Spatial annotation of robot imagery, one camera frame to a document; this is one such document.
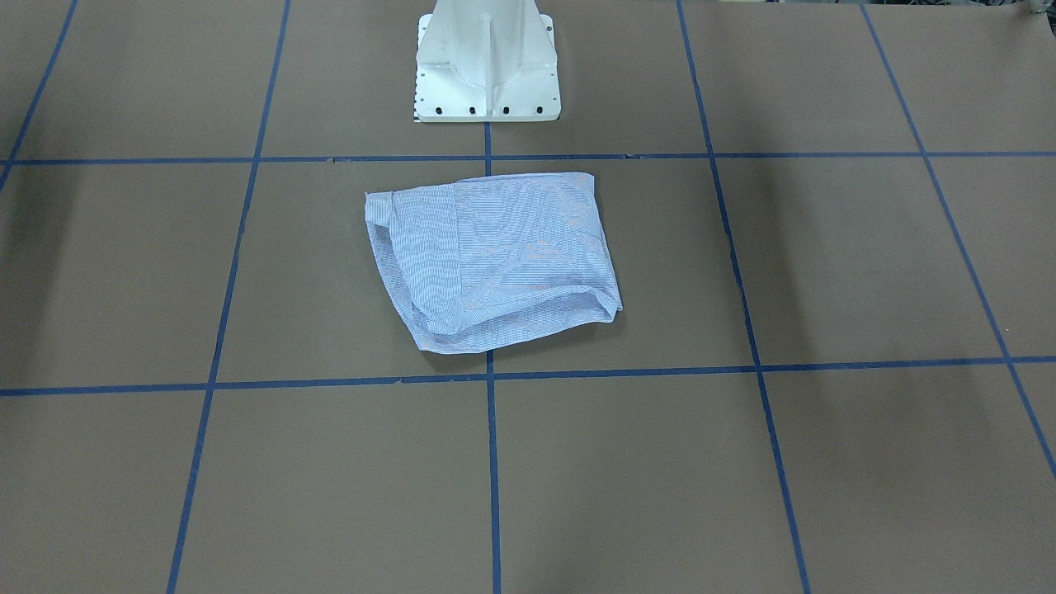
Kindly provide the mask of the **light blue striped shirt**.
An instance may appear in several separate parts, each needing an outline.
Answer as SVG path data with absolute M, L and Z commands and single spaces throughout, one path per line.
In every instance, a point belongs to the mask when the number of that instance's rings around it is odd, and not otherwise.
M 478 354 L 623 309 L 587 172 L 464 179 L 365 194 L 392 304 L 422 352 Z

